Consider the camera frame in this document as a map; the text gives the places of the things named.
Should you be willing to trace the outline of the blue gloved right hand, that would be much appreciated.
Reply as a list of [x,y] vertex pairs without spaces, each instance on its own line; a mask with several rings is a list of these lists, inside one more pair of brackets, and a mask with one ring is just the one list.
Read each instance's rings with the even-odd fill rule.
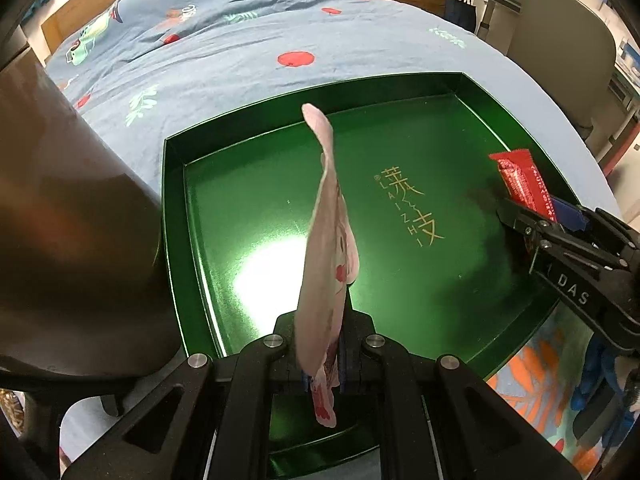
[[627,379],[638,369],[638,359],[623,356],[597,334],[591,336],[582,376],[570,398],[576,413],[573,434],[581,448],[622,443],[639,411],[639,398],[625,403]]

